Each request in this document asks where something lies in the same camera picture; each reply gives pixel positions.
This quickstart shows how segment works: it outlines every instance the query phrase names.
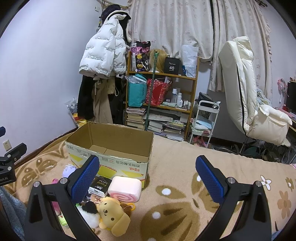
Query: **red gift bag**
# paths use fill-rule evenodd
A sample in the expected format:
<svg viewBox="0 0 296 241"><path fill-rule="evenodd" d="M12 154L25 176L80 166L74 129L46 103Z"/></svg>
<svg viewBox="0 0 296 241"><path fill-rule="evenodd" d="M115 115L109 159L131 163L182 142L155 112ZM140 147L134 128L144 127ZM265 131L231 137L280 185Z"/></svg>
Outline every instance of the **red gift bag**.
<svg viewBox="0 0 296 241"><path fill-rule="evenodd" d="M146 93L146 104L149 103L151 82L152 82L152 79L148 79L147 93ZM171 84L172 84L172 82L167 84L167 83L164 83L164 82L159 81L157 79L154 80L152 97L151 97L151 105L152 106L158 106L158 105L162 104L162 102L164 101L165 95L167 94Z"/></svg>

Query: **chair armrest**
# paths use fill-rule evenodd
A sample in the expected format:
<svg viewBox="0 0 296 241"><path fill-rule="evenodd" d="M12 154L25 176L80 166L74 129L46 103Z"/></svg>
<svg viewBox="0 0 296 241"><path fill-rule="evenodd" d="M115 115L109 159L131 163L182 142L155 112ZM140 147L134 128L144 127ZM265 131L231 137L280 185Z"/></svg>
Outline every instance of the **chair armrest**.
<svg viewBox="0 0 296 241"><path fill-rule="evenodd" d="M290 117L286 113L281 112L280 110L276 110L266 104L260 105L259 110L266 116L270 115L271 117L273 117L275 119L279 119L281 121L288 123L289 125L292 125L292 120L290 119Z"/></svg>

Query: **chair backrest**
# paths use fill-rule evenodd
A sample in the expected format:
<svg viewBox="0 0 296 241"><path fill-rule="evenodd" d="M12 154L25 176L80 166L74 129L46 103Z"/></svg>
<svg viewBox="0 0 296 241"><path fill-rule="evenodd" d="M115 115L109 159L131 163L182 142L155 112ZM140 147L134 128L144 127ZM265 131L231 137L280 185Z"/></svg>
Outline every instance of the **chair backrest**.
<svg viewBox="0 0 296 241"><path fill-rule="evenodd" d="M227 110L237 128L248 133L256 111L254 54L247 36L227 41L219 53Z"/></svg>

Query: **metal screw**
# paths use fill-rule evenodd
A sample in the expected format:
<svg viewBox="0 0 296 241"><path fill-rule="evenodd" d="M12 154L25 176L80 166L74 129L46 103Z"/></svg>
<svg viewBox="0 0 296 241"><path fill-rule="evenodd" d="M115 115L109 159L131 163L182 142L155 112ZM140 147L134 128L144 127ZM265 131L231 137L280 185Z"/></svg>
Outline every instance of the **metal screw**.
<svg viewBox="0 0 296 241"><path fill-rule="evenodd" d="M256 181L255 184L256 184L257 187L261 187L262 186L262 183L259 182L259 181Z"/></svg>
<svg viewBox="0 0 296 241"><path fill-rule="evenodd" d="M227 178L227 181L231 184L234 184L235 183L235 179L233 177L229 177Z"/></svg>
<svg viewBox="0 0 296 241"><path fill-rule="evenodd" d="M40 185L40 182L39 181L34 182L34 184L33 184L34 187L38 187L39 185Z"/></svg>
<svg viewBox="0 0 296 241"><path fill-rule="evenodd" d="M65 178L65 177L63 177L63 178L60 180L60 183L61 183L61 184L65 184L65 183L67 183L67 181L68 181L68 179Z"/></svg>

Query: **black and white plush toy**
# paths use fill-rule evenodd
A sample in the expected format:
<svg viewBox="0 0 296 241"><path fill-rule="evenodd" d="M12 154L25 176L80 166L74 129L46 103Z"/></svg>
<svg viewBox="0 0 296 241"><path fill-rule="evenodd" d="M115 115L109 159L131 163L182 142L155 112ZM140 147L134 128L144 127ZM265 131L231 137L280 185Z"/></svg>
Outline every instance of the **black and white plush toy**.
<svg viewBox="0 0 296 241"><path fill-rule="evenodd" d="M78 206L77 209L92 229L99 226L100 215L92 201L88 201L84 206Z"/></svg>

